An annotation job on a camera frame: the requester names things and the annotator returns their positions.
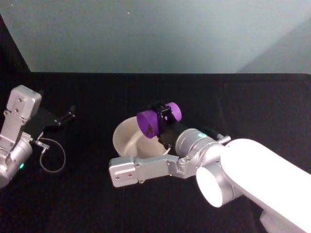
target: gray wall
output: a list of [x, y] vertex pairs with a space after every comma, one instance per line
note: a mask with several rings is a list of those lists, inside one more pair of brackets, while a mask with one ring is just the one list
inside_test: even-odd
[[31, 71], [311, 73], [309, 0], [0, 0]]

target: purple cylinder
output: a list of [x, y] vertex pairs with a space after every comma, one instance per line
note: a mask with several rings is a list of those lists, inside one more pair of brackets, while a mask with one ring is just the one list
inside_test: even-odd
[[[170, 106], [172, 113], [177, 121], [181, 120], [181, 111], [174, 102], [167, 103], [165, 106]], [[157, 115], [153, 110], [147, 110], [137, 114], [137, 123], [141, 132], [147, 138], [153, 138], [159, 134], [159, 127], [157, 125]]]

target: green led light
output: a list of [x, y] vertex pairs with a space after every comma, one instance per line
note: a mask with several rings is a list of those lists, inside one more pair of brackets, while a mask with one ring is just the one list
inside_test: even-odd
[[207, 137], [207, 135], [205, 133], [199, 133], [198, 135], [199, 137]]

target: black table surface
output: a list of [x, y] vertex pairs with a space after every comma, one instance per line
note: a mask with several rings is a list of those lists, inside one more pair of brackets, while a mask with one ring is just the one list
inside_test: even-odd
[[41, 107], [58, 116], [75, 104], [77, 118], [66, 130], [50, 135], [67, 153], [61, 173], [45, 173], [39, 151], [34, 150], [24, 169], [0, 190], [0, 232], [265, 232], [259, 207], [241, 197], [213, 208], [194, 177], [163, 177], [114, 188], [108, 174], [109, 160], [118, 156], [112, 134], [150, 102], [174, 101], [189, 127], [204, 125], [232, 138], [256, 140], [311, 172], [310, 78], [307, 74], [1, 74], [3, 110], [10, 90], [23, 84], [44, 90]]

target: gray cable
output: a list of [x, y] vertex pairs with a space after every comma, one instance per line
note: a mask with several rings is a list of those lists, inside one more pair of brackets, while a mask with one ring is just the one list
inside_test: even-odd
[[43, 164], [42, 164], [42, 157], [43, 157], [44, 153], [41, 153], [41, 155], [40, 155], [40, 166], [42, 167], [42, 169], [45, 170], [46, 172], [49, 172], [49, 173], [57, 173], [57, 172], [60, 172], [61, 170], [63, 170], [63, 168], [65, 167], [65, 164], [66, 164], [66, 153], [65, 153], [65, 150], [64, 150], [64, 148], [62, 147], [62, 145], [60, 145], [57, 141], [55, 141], [55, 140], [53, 140], [53, 139], [50, 139], [50, 138], [44, 138], [44, 137], [42, 137], [42, 138], [40, 138], [40, 140], [46, 140], [46, 141], [50, 141], [50, 142], [55, 143], [56, 145], [58, 145], [58, 146], [60, 147], [60, 149], [62, 149], [63, 155], [64, 155], [64, 163], [63, 163], [63, 165], [61, 166], [61, 168], [58, 169], [58, 170], [52, 171], [52, 170], [48, 170], [46, 167], [43, 166]]

